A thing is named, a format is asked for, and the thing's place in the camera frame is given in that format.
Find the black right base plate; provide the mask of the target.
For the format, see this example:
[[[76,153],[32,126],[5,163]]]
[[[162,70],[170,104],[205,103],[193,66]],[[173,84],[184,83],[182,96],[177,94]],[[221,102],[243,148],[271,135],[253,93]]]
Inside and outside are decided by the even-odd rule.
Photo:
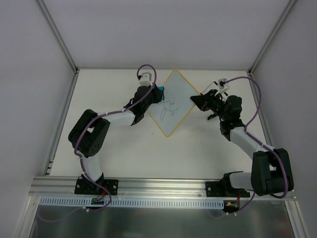
[[[221,181],[206,181],[205,190],[207,197],[250,197],[250,193],[241,188],[233,188]]]

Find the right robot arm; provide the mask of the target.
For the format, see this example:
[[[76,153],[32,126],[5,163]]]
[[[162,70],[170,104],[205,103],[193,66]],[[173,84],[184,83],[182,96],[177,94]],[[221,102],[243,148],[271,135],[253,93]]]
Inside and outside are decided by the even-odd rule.
[[[240,118],[242,98],[231,95],[223,100],[217,90],[210,90],[190,99],[201,111],[212,111],[208,118],[219,118],[221,134],[252,160],[251,172],[229,172],[223,175],[218,185],[222,193],[233,196],[240,189],[247,189],[258,196],[286,197],[294,188],[289,154],[283,148],[264,144],[247,131]]]

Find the yellow framed whiteboard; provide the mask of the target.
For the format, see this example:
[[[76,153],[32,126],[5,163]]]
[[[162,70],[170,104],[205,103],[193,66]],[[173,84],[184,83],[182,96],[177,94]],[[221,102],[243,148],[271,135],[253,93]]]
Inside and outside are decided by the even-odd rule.
[[[173,70],[165,83],[164,99],[149,108],[149,115],[165,137],[170,137],[194,108],[192,96],[199,91],[177,69]]]

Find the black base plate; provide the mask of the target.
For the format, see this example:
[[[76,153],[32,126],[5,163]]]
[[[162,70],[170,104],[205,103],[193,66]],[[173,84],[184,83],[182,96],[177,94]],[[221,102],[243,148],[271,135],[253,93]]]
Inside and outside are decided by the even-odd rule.
[[[97,184],[105,187],[111,195],[117,195],[118,183],[117,179],[105,179],[100,177],[97,181]],[[104,192],[103,189],[94,185],[91,181],[81,176],[77,179],[74,193],[80,195],[100,195]]]
[[[250,197],[250,193],[241,188],[233,188],[221,181],[206,181],[205,190],[207,197]]]

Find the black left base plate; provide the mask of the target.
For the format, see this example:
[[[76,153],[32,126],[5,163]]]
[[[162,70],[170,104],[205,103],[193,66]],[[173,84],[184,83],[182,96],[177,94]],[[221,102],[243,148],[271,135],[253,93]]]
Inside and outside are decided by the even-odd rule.
[[[105,179],[100,177],[97,181],[97,184],[105,187],[111,195],[117,195],[118,183],[117,179]],[[74,193],[80,195],[100,195],[104,192],[103,189],[94,185],[91,181],[81,176],[77,179]]]

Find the aluminium mounting rail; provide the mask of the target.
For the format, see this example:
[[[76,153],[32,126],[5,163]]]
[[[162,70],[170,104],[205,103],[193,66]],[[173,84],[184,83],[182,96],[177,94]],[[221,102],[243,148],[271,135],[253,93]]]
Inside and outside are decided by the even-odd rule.
[[[77,177],[34,177],[29,195],[72,196]],[[204,179],[118,178],[117,198],[205,199]]]

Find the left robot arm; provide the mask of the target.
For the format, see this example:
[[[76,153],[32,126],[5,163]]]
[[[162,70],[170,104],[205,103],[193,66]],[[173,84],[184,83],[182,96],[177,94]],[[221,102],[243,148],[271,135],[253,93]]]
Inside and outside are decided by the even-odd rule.
[[[81,115],[68,136],[68,141],[79,156],[82,175],[77,180],[75,194],[99,195],[108,189],[108,183],[101,171],[98,153],[102,148],[106,134],[116,127],[132,126],[139,123],[152,104],[164,99],[163,86],[140,86],[134,97],[119,111],[98,115],[87,109]]]

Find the blue whiteboard eraser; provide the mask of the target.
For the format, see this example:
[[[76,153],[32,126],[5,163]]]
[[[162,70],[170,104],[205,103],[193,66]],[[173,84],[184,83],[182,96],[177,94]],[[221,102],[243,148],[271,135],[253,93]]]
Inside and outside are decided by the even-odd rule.
[[[159,94],[159,98],[160,100],[164,100],[164,87],[163,86],[158,86],[158,94]]]

